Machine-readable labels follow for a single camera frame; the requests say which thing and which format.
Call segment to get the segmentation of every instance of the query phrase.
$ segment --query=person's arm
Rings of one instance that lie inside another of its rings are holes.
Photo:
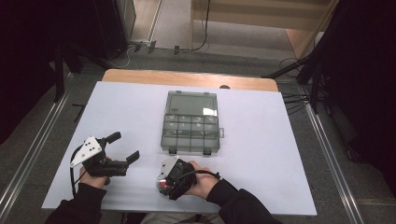
[[[47,218],[47,224],[100,222],[101,204],[106,191],[102,189],[107,177],[92,177],[88,173],[82,176],[78,184],[78,192],[74,199],[61,201],[61,204]]]
[[[207,170],[191,161],[195,170]],[[226,224],[261,223],[279,224],[265,206],[251,193],[244,189],[237,190],[224,180],[218,181],[212,175],[196,175],[197,184],[192,186],[186,194],[192,194],[216,203],[221,208],[219,215]]]

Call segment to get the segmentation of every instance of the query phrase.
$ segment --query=sleeve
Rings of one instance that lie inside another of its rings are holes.
[[[206,200],[221,207],[219,215],[226,224],[281,223],[271,216],[265,206],[254,195],[244,189],[236,190],[225,180],[220,180],[213,187]]]
[[[102,216],[101,204],[105,194],[104,189],[79,183],[75,198],[70,201],[61,201],[58,208],[47,218],[46,224],[99,223]]]

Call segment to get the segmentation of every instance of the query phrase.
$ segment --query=white tabletop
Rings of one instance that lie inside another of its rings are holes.
[[[219,126],[224,128],[219,152],[210,157],[179,155],[182,160],[219,172],[236,188],[253,193],[272,214],[317,214],[279,92],[113,82],[96,84],[42,208],[54,209],[62,199],[72,199],[70,158],[88,136],[121,132],[121,139],[107,145],[107,156],[125,161],[139,150],[140,159],[130,165],[127,176],[111,178],[102,209],[217,213],[213,203],[195,196],[171,201],[156,188],[161,162],[170,157],[161,148],[168,91],[208,91],[218,97]]]

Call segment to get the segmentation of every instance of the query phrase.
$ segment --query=hand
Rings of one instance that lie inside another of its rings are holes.
[[[189,163],[192,164],[195,170],[206,170],[212,172],[207,167],[202,168],[195,161],[189,161]],[[185,193],[186,195],[190,194],[206,199],[210,190],[212,190],[213,187],[219,182],[219,180],[216,179],[213,175],[196,174],[196,178],[197,178],[197,184],[191,186],[191,188],[187,190],[187,192]]]
[[[79,169],[79,175],[81,176],[81,179],[79,180],[80,183],[90,185],[97,189],[102,189],[108,179],[107,176],[101,176],[101,177],[90,176],[90,174],[86,172],[84,166],[82,166],[81,169]]]

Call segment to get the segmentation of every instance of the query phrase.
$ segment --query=clear plastic organizer box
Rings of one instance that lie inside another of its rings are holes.
[[[163,150],[170,154],[211,155],[219,150],[219,116],[215,93],[169,91],[163,118]]]

